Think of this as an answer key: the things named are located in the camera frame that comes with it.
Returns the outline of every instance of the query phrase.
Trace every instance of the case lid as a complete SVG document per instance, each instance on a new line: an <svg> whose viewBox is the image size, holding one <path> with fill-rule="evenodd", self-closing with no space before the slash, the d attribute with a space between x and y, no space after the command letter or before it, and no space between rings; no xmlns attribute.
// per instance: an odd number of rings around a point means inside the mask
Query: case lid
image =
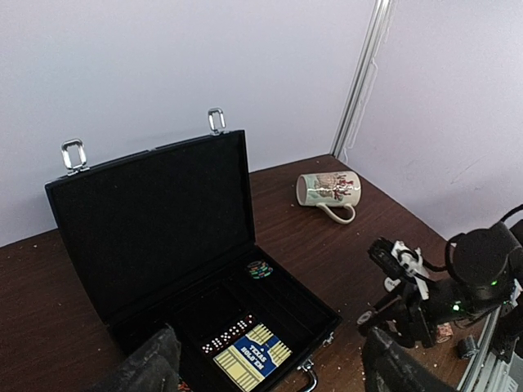
<svg viewBox="0 0 523 392"><path fill-rule="evenodd" d="M107 323L220 269L255 239L243 131L104 163L46 191L74 268Z"/></svg>

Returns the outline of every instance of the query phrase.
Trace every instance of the mug handle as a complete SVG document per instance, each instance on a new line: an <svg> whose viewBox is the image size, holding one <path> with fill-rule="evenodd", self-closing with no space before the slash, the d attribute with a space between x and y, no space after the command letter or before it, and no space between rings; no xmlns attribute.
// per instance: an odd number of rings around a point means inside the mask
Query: mug handle
<svg viewBox="0 0 523 392"><path fill-rule="evenodd" d="M342 219L338 215L336 215L325 203L318 203L316 206L327 213L328 216L330 216L335 222L339 223L340 225L348 225L351 223L354 218L356 218L356 210L351 204L344 204L343 208L349 210L352 212L352 216L349 219Z"/></svg>

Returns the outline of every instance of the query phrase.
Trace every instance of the briefcase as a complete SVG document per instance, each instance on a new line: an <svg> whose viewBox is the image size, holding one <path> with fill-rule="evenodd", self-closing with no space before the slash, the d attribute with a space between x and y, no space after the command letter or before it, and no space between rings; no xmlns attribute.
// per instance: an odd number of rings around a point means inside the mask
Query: briefcase
<svg viewBox="0 0 523 392"><path fill-rule="evenodd" d="M308 359L340 318L257 245L245 132L225 131L219 109L208 117L209 136L93 167L80 140L66 142L69 173L45 189L125 353L169 325L194 392L267 391L297 368L314 376Z"/></svg>

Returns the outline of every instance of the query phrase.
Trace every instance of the wooden table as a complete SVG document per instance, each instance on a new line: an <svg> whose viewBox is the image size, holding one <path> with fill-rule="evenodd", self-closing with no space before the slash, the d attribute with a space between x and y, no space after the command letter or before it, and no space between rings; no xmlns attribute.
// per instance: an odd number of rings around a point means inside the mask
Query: wooden table
<svg viewBox="0 0 523 392"><path fill-rule="evenodd" d="M364 390L364 339L355 320L384 294L384 275L369 260L369 245L379 236L402 239L438 264L445 242L366 180L357 219L350 225L297 205L299 174L337 170L346 167L322 156L253 173L253 208L258 243L343 317L334 343L314 357L318 391L359 392ZM467 363L456 358L456 341L410 351L439 378L457 385ZM0 249L1 391L80 390L122 359L56 230ZM295 372L276 390L293 392L305 383L305 376Z"/></svg>

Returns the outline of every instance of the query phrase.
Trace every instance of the overturned mug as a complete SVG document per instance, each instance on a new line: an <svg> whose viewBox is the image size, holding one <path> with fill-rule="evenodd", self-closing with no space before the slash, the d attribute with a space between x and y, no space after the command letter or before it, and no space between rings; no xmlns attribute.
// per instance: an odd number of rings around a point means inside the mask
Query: overturned mug
<svg viewBox="0 0 523 392"><path fill-rule="evenodd" d="M360 202L360 178L353 171L302 174L297 178L296 198L300 206L318 207L342 225L356 218L354 207ZM352 212L349 219L342 219L330 207L343 207Z"/></svg>

